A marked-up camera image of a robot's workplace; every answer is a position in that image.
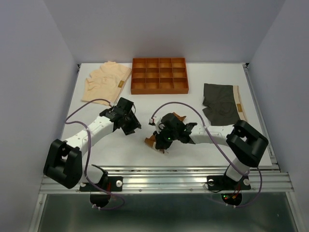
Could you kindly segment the brown underwear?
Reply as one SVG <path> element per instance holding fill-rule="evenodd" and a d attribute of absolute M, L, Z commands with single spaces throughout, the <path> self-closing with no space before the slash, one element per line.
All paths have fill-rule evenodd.
<path fill-rule="evenodd" d="M 175 112 L 173 112 L 172 114 L 174 114 L 174 115 L 175 115 L 180 121 L 182 121 L 182 122 L 186 119 L 186 116 L 179 116 L 179 115 L 176 114 Z M 151 147 L 152 149 L 157 150 L 157 149 L 155 148 L 155 144 L 156 144 L 155 132 L 156 132 L 156 131 L 153 132 L 153 134 L 152 134 L 151 137 L 145 138 L 144 142 L 145 142 L 146 145 L 148 145 L 148 146 Z"/>

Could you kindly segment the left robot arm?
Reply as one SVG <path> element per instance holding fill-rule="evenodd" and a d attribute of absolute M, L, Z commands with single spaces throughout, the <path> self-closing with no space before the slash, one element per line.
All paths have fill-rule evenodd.
<path fill-rule="evenodd" d="M 108 187 L 107 171 L 90 165 L 90 159 L 83 163 L 83 156 L 90 155 L 91 148 L 97 142 L 117 129 L 121 129 L 125 135 L 141 129 L 134 111 L 134 102 L 120 98 L 116 105 L 99 113 L 91 124 L 74 121 L 83 129 L 64 141 L 56 139 L 51 143 L 43 174 L 68 189 L 80 183 L 89 183 L 96 190 Z"/>

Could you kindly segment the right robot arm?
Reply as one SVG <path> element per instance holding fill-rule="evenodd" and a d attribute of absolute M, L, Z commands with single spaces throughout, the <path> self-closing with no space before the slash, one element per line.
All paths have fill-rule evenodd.
<path fill-rule="evenodd" d="M 269 144 L 268 139 L 244 120 L 228 126 L 204 126 L 197 123 L 184 124 L 173 113 L 153 118 L 155 126 L 155 149 L 166 150 L 173 141 L 183 144 L 214 144 L 225 159 L 227 155 L 220 145 L 229 147 L 236 158 L 222 177 L 223 185 L 232 189 L 239 184 L 250 168 L 257 168 Z"/>

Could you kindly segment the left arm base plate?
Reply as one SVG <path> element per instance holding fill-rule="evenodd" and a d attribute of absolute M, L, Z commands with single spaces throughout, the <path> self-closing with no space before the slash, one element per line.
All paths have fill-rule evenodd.
<path fill-rule="evenodd" d="M 99 183 L 95 185 L 108 192 L 121 192 L 123 188 L 123 177 L 122 176 L 108 176 L 104 180 L 100 180 Z M 80 185 L 79 191 L 94 192 L 94 191 L 98 191 L 98 189 L 90 183 L 85 183 L 83 185 Z"/>

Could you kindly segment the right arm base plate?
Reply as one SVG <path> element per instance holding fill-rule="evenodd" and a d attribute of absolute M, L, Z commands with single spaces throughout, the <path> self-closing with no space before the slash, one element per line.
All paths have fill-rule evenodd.
<path fill-rule="evenodd" d="M 234 181 L 225 175 L 210 175 L 207 177 L 206 186 L 211 192 L 251 189 L 248 176 L 243 176 L 239 181 Z"/>

